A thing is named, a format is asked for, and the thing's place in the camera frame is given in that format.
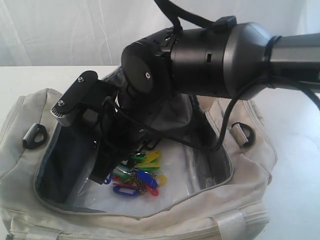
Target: bag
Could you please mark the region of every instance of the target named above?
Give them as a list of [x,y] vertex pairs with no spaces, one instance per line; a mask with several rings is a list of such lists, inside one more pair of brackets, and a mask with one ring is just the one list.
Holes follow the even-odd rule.
[[[168,190],[171,194],[159,197],[166,201],[166,197],[175,192],[178,197],[166,201],[157,209],[151,207],[138,216],[134,212],[126,214],[128,209],[134,207],[119,211],[111,207],[106,212],[94,207],[95,202],[86,202],[86,197],[80,205],[75,201],[68,205],[43,196],[45,191],[40,190],[39,181],[46,177],[43,167],[47,164],[44,162],[52,151],[53,142],[57,141],[60,127],[50,110],[60,96],[53,89],[21,96],[0,132],[0,213],[10,232],[8,239],[244,240],[254,239],[268,223],[262,197],[272,180],[271,171],[277,154],[263,127],[263,118],[252,101],[239,101],[232,111],[221,149],[223,162],[218,159],[210,161],[214,167],[212,172],[218,172],[216,175],[206,177],[205,173],[199,176],[198,170],[206,168],[199,167],[203,162],[191,148],[182,145],[176,148],[164,142],[163,154],[176,157],[177,162],[183,162],[184,168],[181,170],[182,165],[179,165],[168,176],[168,188],[171,188],[170,182],[174,186]],[[198,97],[198,102],[210,129],[219,135],[229,100]],[[48,140],[36,149],[25,149],[22,139],[34,123],[45,126]],[[242,124],[249,126],[255,135],[249,147],[243,147],[249,140]],[[188,184],[185,181],[186,172],[190,179]],[[179,194],[185,185],[188,187],[184,192],[191,186],[193,193],[183,197]],[[109,206],[116,209],[117,202]]]

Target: white backdrop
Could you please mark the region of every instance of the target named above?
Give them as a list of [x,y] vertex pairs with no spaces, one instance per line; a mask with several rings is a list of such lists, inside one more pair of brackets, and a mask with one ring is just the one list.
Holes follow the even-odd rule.
[[[212,21],[236,15],[272,34],[319,31],[318,0],[173,2]],[[153,0],[0,0],[0,66],[118,65],[126,45],[170,25]]]

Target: canvas bag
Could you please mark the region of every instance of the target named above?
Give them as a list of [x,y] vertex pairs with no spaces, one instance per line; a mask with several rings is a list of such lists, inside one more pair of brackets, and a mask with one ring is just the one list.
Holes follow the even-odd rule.
[[[60,96],[52,89],[21,96],[0,132],[0,207],[9,238],[244,240],[254,239],[268,223],[261,199],[277,155],[252,101],[239,101],[230,116],[230,123],[241,122],[254,130],[255,142],[249,148],[240,147],[241,132],[229,127],[223,147],[233,175],[227,184],[142,218],[63,211],[43,202],[35,190],[35,177],[57,127],[50,109]],[[229,100],[199,97],[199,102],[219,134]],[[24,149],[22,138],[33,123],[44,125],[49,139],[37,149]]]

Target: yellow key tag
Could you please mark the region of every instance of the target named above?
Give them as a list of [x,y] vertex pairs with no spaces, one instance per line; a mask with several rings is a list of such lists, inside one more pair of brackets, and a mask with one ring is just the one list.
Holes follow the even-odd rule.
[[150,162],[150,163],[138,163],[136,166],[140,169],[152,169],[159,168],[161,164],[159,162]]
[[163,186],[163,185],[166,185],[168,179],[166,177],[166,175],[163,175],[163,174],[160,174],[160,175],[157,175],[154,177],[156,182],[158,183],[158,186]]
[[152,161],[158,159],[161,157],[160,151],[151,151],[148,154],[145,155],[145,159],[142,160],[143,164],[149,164]]

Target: white table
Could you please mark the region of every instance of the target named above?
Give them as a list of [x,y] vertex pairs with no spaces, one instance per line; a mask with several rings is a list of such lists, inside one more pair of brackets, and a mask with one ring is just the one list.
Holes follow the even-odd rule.
[[[99,78],[115,66],[0,67],[0,125],[21,95],[44,88],[64,92],[84,71]],[[264,197],[270,223],[259,240],[319,239],[320,114],[301,92],[267,89],[255,101],[261,110],[279,160]],[[0,226],[0,239],[6,230]]]

